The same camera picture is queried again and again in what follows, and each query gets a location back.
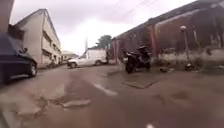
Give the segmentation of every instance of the van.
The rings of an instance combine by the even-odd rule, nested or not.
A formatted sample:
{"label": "van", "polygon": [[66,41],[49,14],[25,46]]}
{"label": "van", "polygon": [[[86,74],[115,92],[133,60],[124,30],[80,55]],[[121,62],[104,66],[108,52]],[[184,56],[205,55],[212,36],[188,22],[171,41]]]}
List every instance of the van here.
{"label": "van", "polygon": [[104,49],[87,50],[82,56],[69,60],[67,65],[70,68],[91,65],[99,66],[106,64],[108,62],[107,58],[107,51]]}

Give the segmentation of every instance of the door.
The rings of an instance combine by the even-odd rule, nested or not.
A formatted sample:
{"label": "door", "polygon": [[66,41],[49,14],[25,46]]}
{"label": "door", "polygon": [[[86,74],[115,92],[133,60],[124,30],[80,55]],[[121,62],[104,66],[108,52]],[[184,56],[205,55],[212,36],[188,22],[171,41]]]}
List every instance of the door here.
{"label": "door", "polygon": [[88,63],[87,63],[87,56],[84,54],[82,55],[81,57],[78,58],[78,62],[77,64],[79,66],[86,66]]}

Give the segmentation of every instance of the sky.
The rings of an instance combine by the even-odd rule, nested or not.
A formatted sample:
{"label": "sky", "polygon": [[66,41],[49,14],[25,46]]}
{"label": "sky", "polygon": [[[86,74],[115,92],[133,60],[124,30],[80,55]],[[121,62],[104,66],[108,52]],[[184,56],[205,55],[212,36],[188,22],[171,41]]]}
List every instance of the sky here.
{"label": "sky", "polygon": [[61,49],[82,54],[102,35],[115,37],[174,8],[195,0],[15,0],[11,24],[46,8]]}

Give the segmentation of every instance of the street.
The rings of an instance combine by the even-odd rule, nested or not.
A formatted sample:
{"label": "street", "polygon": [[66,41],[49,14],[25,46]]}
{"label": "street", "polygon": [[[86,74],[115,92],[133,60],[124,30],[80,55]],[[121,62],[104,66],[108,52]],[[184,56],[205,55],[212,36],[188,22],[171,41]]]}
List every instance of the street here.
{"label": "street", "polygon": [[223,128],[223,78],[60,67],[4,87],[0,105],[21,128]]}

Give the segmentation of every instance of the car wheel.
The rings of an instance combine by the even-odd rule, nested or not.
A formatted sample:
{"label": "car wheel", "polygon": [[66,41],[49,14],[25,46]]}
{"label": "car wheel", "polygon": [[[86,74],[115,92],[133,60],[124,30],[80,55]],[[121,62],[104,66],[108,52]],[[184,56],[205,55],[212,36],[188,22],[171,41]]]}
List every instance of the car wheel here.
{"label": "car wheel", "polygon": [[28,75],[29,77],[35,77],[37,75],[37,67],[35,64],[30,64]]}
{"label": "car wheel", "polygon": [[10,83],[10,76],[5,74],[4,72],[0,73],[0,84],[9,84]]}
{"label": "car wheel", "polygon": [[71,63],[71,68],[75,68],[77,67],[77,64],[76,63]]}
{"label": "car wheel", "polygon": [[100,65],[102,65],[102,62],[101,62],[100,60],[97,60],[97,61],[95,62],[95,65],[96,65],[96,66],[100,66]]}

